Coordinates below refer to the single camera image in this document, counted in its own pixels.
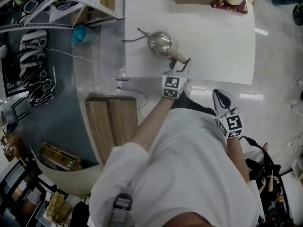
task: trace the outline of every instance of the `hand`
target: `hand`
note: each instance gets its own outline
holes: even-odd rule
[[[274,176],[274,180],[276,181],[276,183],[280,183],[279,179],[276,176]]]
[[[276,196],[276,202],[277,203],[283,203],[284,202],[284,196],[282,194],[277,194]]]
[[[273,177],[273,175],[274,175],[274,171],[271,170],[271,175],[268,175],[267,177]]]
[[[265,185],[266,185],[266,180],[265,180],[265,178],[264,178],[264,177],[262,178],[262,185],[263,185],[263,186],[265,186]]]

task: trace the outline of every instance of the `sneaker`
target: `sneaker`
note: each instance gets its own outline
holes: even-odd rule
[[[185,84],[185,89],[184,89],[186,97],[190,96],[192,90],[193,90],[193,85],[192,85],[190,79],[188,79]]]
[[[36,70],[28,70],[28,73],[23,77],[23,87],[25,89],[36,88],[40,83],[46,80],[47,73],[44,68],[38,68]]]

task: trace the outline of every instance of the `floor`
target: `floor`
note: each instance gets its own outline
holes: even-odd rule
[[[291,110],[291,103],[300,98],[303,89],[296,83],[303,74],[303,31],[292,21],[293,8],[294,5],[274,7],[270,0],[256,0],[256,59],[251,86],[193,80],[190,96],[203,106],[214,108],[212,91],[215,88],[232,94],[244,115],[244,135],[255,139],[260,145],[268,142],[269,154],[273,161],[281,164],[282,171],[289,169],[293,160],[300,155],[303,143],[301,137],[291,146],[288,145],[303,131],[303,118]],[[80,107],[88,128],[83,101],[89,95],[115,95],[117,83],[113,77],[125,73],[125,48],[121,43],[124,39],[124,22],[103,25],[101,35],[100,29],[96,33],[92,45],[76,46],[74,49],[75,55],[101,62],[74,61]],[[148,102],[140,110],[143,117],[148,115],[161,96],[161,79],[131,79],[123,87],[137,89],[147,95]],[[135,96],[138,107],[145,103],[145,97],[140,93],[122,91],[121,94]],[[296,108],[303,112],[300,104]],[[88,132],[88,135],[95,149],[92,134]],[[262,159],[259,150],[246,142],[241,144],[247,157]]]
[[[49,29],[47,32],[47,47],[71,53],[71,31]],[[12,33],[9,37],[15,41],[11,44],[18,45],[23,31]],[[83,159],[83,167],[95,165],[98,161],[83,123],[75,88],[72,57],[53,51],[45,51],[45,57],[45,67],[52,80],[53,67],[55,68],[57,83],[54,99],[37,108],[31,108],[27,100],[18,105],[17,114],[25,110],[31,113],[19,122],[16,133],[28,150],[32,148],[38,152],[46,141]],[[27,93],[9,98],[7,103],[0,107],[4,108],[5,112],[10,111],[9,106],[21,97],[27,97]]]

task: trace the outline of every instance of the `shoe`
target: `shoe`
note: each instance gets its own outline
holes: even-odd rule
[[[34,70],[27,70],[23,77],[23,87],[25,89],[36,88],[40,83],[44,82],[47,78],[47,72],[43,67]]]
[[[184,89],[186,97],[190,96],[192,90],[193,90],[193,85],[192,85],[190,79],[188,79],[185,84],[185,89]]]
[[[36,88],[30,89],[27,99],[29,104],[35,108],[42,104],[47,104],[53,99],[53,90],[56,86],[56,75],[53,67],[53,77],[54,83],[52,80],[45,79],[42,81]]]
[[[22,36],[20,50],[24,49],[41,49],[47,42],[46,30],[30,30]]]

